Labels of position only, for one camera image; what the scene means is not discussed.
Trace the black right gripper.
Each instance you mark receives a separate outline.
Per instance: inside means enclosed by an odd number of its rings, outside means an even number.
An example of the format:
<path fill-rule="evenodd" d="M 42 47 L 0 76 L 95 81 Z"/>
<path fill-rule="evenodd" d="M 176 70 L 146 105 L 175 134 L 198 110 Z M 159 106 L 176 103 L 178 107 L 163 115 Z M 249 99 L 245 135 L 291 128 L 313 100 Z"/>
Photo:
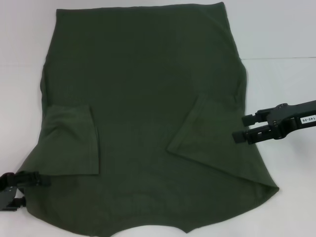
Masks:
<path fill-rule="evenodd" d="M 250 128 L 258 122 L 268 125 Z M 310 101 L 297 105 L 280 104 L 273 110 L 258 110 L 254 115 L 242 117 L 245 130 L 232 133 L 237 144 L 256 144 L 270 139 L 283 139 L 289 133 L 316 125 L 316 102 Z"/>

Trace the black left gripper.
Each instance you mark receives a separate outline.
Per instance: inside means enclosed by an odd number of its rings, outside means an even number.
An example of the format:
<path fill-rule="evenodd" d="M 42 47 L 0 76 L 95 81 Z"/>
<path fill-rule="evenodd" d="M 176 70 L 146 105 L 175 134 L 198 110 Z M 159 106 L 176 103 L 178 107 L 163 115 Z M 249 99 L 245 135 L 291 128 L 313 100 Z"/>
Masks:
<path fill-rule="evenodd" d="M 17 187 L 33 187 L 51 185 L 50 177 L 39 172 L 5 173 L 0 177 L 0 210 L 17 211 L 26 206 L 25 197 L 15 198 Z"/>

